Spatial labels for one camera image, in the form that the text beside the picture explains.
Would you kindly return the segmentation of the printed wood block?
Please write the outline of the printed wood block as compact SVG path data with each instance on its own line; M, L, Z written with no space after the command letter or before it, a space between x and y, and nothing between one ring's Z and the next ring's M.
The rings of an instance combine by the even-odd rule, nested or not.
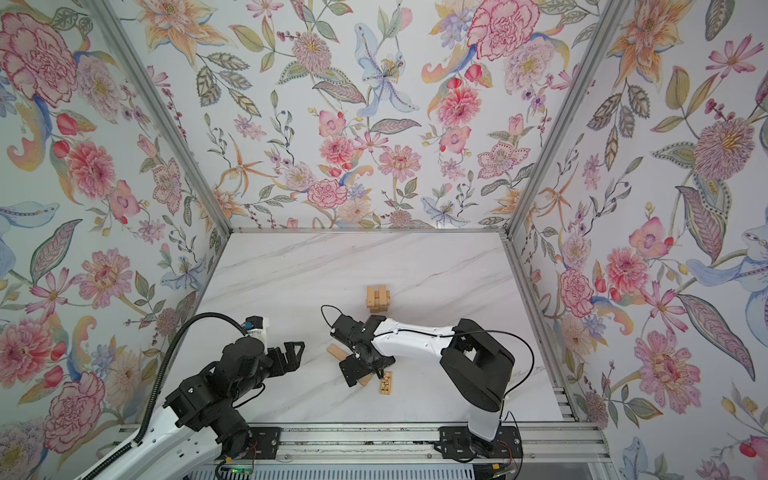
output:
M381 395L390 395L392 392L393 374L391 371L385 371L380 378L379 393Z

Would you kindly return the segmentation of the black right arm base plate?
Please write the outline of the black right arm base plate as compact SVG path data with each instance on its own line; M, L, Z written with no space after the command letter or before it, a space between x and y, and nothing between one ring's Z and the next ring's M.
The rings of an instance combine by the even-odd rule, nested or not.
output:
M434 449L443 459L469 461L470 459L521 460L523 444L519 429L501 425L493 440L483 440L470 433L467 426L443 426L438 429Z

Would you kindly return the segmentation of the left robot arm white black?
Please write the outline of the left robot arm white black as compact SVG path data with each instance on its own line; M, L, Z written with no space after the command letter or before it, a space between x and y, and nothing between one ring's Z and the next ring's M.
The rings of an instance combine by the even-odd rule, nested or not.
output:
M281 429L255 427L239 408L265 381L299 369L305 344L267 348L245 336L218 361L183 380L139 431L84 473L83 479L181 479L206 465L222 479L239 462L273 460Z

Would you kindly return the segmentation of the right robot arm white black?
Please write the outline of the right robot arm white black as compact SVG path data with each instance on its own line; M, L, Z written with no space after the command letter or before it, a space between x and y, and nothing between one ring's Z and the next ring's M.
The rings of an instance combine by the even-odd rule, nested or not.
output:
M384 379L400 357L439 364L471 406L469 450L478 457L493 456L501 444L497 435L515 358L489 331L466 318L452 327L438 328L404 324L383 315L361 322L343 313L329 327L331 337L350 350L339 362L350 387L373 375Z

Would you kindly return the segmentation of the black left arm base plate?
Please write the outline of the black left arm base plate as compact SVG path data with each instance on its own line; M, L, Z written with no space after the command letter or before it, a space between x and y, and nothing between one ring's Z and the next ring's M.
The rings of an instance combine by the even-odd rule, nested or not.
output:
M228 437L218 460L275 460L280 446L281 427L256 426Z

